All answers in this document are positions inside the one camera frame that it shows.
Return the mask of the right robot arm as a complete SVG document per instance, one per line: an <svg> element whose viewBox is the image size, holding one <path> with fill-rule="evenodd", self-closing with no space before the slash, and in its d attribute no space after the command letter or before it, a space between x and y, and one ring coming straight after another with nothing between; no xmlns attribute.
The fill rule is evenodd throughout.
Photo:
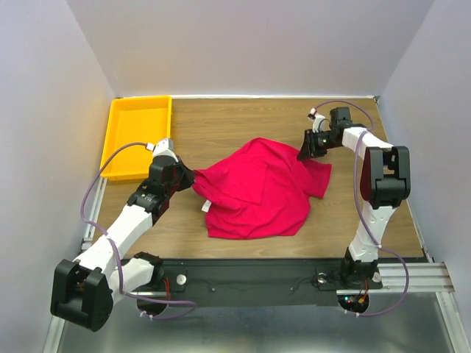
<svg viewBox="0 0 471 353"><path fill-rule="evenodd" d="M356 124L350 109L336 107L326 118L315 107L308 118L298 160L323 157L330 149L354 152L354 200L360 221L339 268L340 283L355 287L374 279L378 252L390 218L411 192L410 155L405 146L393 146Z"/></svg>

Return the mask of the red t shirt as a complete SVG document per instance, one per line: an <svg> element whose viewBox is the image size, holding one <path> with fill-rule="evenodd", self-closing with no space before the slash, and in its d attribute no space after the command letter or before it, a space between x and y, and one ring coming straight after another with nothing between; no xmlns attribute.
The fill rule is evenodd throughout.
<svg viewBox="0 0 471 353"><path fill-rule="evenodd" d="M192 186L205 200L208 236L254 240L294 236L306 222L312 197L323 199L332 166L297 159L298 151L266 138L195 172Z"/></svg>

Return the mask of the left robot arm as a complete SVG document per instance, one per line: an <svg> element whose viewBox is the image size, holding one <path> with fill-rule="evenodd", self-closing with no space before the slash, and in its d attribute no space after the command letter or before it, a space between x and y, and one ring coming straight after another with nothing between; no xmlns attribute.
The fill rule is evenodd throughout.
<svg viewBox="0 0 471 353"><path fill-rule="evenodd" d="M171 197L193 182L194 172L174 152L155 154L148 177L105 233L74 260L62 260L56 266L51 314L95 332L132 290L142 285L159 288L164 274L159 257L143 253L126 264L121 260L167 211Z"/></svg>

